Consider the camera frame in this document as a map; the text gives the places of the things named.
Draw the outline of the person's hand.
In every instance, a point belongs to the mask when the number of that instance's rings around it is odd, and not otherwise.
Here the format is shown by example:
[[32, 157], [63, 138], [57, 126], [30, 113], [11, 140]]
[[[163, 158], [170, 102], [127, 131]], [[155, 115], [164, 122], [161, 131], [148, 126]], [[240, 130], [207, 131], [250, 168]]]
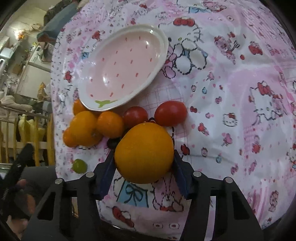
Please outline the person's hand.
[[11, 231], [22, 239], [23, 234], [29, 224], [30, 217], [34, 214], [36, 209], [36, 201], [34, 197], [25, 192], [27, 180], [21, 179], [17, 182], [16, 195], [12, 198], [12, 204], [8, 211], [6, 224]]

